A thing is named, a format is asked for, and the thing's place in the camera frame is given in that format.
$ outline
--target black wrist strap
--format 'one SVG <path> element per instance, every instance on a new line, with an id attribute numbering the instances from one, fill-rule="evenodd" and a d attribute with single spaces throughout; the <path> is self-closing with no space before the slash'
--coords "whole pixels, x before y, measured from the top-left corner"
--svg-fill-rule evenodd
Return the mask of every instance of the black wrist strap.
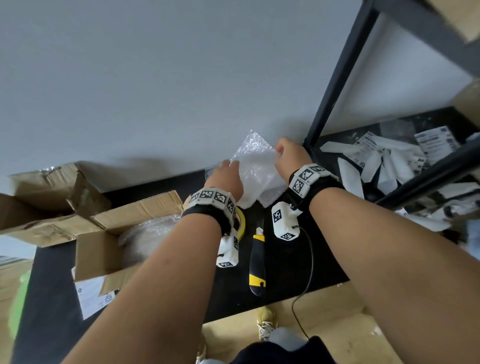
<path id="1" fill-rule="evenodd" d="M 294 177 L 294 174 L 297 172 L 298 170 L 296 170 L 295 172 L 292 173 L 292 175 L 290 176 L 290 178 L 288 179 L 288 183 L 290 184 L 292 182 L 292 179 Z M 322 178 L 319 178 L 317 179 L 317 181 L 315 181 L 311 186 L 310 186 L 310 190 L 307 192 L 307 195 L 304 197 L 304 198 L 301 198 L 300 196 L 298 196 L 298 194 L 294 193 L 293 191 L 291 191 L 289 188 L 287 189 L 288 191 L 288 195 L 295 201 L 295 203 L 297 204 L 297 208 L 300 210 L 300 211 L 308 211 L 308 208 L 310 206 L 310 202 L 312 202 L 313 198 L 321 191 L 321 190 L 324 190 L 325 188 L 329 188 L 329 187 L 336 187 L 336 188 L 341 188 L 342 190 L 344 189 L 343 188 L 343 185 L 337 181 L 335 178 L 333 178 L 332 176 L 327 176 L 327 177 L 322 177 Z"/>
<path id="2" fill-rule="evenodd" d="M 222 230 L 222 236 L 225 234 L 230 234 L 231 226 L 230 221 L 228 220 L 227 216 L 225 216 L 224 212 L 219 208 L 216 208 L 212 205 L 195 205 L 188 209 L 186 209 L 182 217 L 188 214 L 204 214 L 213 217 L 220 225 L 220 229 Z"/>

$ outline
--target bubble wrap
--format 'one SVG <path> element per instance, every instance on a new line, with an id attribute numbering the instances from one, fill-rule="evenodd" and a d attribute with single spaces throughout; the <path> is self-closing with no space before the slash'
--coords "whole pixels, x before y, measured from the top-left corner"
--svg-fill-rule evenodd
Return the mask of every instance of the bubble wrap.
<path id="1" fill-rule="evenodd" d="M 123 267 L 131 267 L 146 260 L 170 234 L 180 218 L 180 214 L 155 218 L 120 235 L 119 245 L 125 245 Z"/>
<path id="2" fill-rule="evenodd" d="M 243 196 L 237 206 L 249 208 L 255 200 L 263 207 L 270 206 L 287 189 L 285 181 L 275 169 L 278 153 L 258 133 L 250 130 L 240 148 L 230 159 L 240 162 L 240 179 L 243 183 Z M 216 167 L 205 170 L 208 179 Z"/>

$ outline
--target yellow shoe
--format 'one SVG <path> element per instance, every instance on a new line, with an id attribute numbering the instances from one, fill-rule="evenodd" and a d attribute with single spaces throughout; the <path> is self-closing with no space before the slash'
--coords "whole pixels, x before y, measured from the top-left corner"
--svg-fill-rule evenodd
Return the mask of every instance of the yellow shoe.
<path id="1" fill-rule="evenodd" d="M 205 336 L 203 334 L 200 335 L 200 342 L 198 344 L 197 350 L 197 360 L 195 364 L 200 364 L 205 357 L 207 356 L 207 342 L 205 341 Z"/>
<path id="2" fill-rule="evenodd" d="M 258 309 L 258 338 L 260 341 L 268 341 L 270 334 L 278 325 L 275 314 L 266 306 Z"/>

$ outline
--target pants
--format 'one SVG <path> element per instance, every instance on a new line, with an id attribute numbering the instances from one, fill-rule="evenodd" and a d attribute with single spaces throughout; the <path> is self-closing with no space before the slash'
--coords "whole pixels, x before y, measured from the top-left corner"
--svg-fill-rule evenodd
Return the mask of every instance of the pants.
<path id="1" fill-rule="evenodd" d="M 281 346 L 288 352 L 292 352 L 292 351 L 295 351 L 296 349 L 300 349 L 303 345 L 307 343 L 306 340 L 300 339 L 288 328 L 276 328 L 270 334 L 270 338 L 268 341 Z M 216 359 L 205 359 L 201 362 L 201 364 L 225 364 L 225 363 Z"/>

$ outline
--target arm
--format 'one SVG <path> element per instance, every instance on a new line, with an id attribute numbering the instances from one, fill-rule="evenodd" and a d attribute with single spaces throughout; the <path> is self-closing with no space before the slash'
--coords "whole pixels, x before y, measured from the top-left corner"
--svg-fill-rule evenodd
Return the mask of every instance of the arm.
<path id="1" fill-rule="evenodd" d="M 288 140 L 277 149 L 283 152 L 277 169 L 286 179 L 311 163 Z M 478 360 L 479 261 L 439 234 L 338 188 L 320 191 L 310 212 L 405 363 Z"/>
<path id="2" fill-rule="evenodd" d="M 224 161 L 205 186 L 239 200 L 239 164 L 229 164 Z M 63 363 L 193 363 L 220 238 L 213 217 L 183 217 Z"/>

